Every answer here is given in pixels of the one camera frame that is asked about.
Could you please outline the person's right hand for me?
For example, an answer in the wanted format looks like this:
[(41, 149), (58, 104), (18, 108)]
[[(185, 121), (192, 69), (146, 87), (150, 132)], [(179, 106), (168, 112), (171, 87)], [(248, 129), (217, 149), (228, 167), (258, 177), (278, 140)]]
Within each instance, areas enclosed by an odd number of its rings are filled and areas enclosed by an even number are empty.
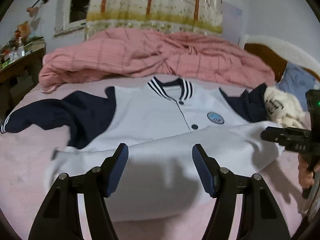
[(314, 184), (313, 175), (319, 172), (319, 163), (316, 164), (313, 171), (308, 170), (308, 162), (301, 154), (298, 155), (298, 180), (302, 189), (308, 189)]

